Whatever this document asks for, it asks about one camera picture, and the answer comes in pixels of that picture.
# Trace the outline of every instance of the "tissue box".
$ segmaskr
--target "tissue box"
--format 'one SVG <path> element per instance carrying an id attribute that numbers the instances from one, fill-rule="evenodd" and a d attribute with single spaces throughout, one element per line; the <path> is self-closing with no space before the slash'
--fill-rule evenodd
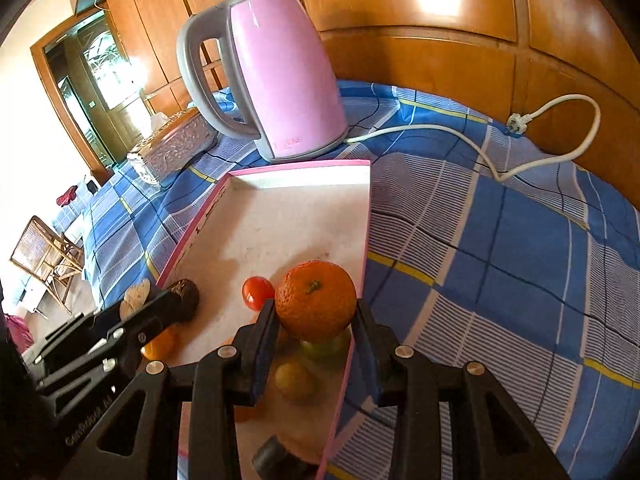
<path id="1" fill-rule="evenodd" d="M 140 179 L 160 186 L 167 176 L 184 168 L 195 155 L 214 146 L 219 134 L 197 108 L 189 108 L 169 117 L 164 126 L 137 143 L 127 159 Z"/>

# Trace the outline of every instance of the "wooden cabinet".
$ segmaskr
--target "wooden cabinet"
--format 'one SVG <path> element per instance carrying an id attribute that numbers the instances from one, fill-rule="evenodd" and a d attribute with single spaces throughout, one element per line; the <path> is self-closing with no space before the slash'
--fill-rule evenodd
<path id="1" fill-rule="evenodd" d="M 150 102 L 171 114 L 190 97 L 175 41 L 194 12 L 222 0 L 107 0 Z M 340 78 L 407 86 L 456 99 L 505 121 L 567 92 L 602 108 L 600 134 L 578 161 L 640 206 L 640 63 L 598 0 L 301 0 Z M 202 63 L 219 59 L 215 41 Z M 221 66 L 211 89 L 227 85 Z M 591 124 L 585 103 L 562 104 L 530 124 L 542 149 L 563 153 Z"/>

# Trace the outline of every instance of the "white wall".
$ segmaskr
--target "white wall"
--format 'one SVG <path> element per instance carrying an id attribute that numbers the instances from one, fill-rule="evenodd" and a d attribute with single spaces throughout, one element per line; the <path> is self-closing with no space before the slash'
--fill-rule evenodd
<path id="1" fill-rule="evenodd" d="M 30 51 L 72 14 L 69 0 L 32 0 L 0 46 L 0 278 L 5 297 L 17 279 L 8 259 L 29 218 L 49 221 L 56 198 L 88 173 L 44 91 Z M 2 307 L 15 313 L 7 300 Z"/>

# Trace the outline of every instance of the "wicker chair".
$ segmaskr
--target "wicker chair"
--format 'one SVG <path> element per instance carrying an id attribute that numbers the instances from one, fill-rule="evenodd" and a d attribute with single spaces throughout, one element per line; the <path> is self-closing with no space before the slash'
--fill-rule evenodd
<path id="1" fill-rule="evenodd" d="M 20 236 L 10 261 L 43 283 L 55 300 L 71 314 L 65 300 L 71 279 L 82 272 L 81 258 L 81 248 L 34 216 Z M 62 295 L 56 285 L 63 287 Z"/>

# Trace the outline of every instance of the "red cherry tomato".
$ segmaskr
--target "red cherry tomato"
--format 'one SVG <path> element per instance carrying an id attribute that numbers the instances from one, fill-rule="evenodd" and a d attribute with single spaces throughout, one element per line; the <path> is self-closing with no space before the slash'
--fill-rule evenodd
<path id="1" fill-rule="evenodd" d="M 271 282 L 262 276 L 252 276 L 242 285 L 242 299 L 251 310 L 260 311 L 266 300 L 276 297 Z"/>

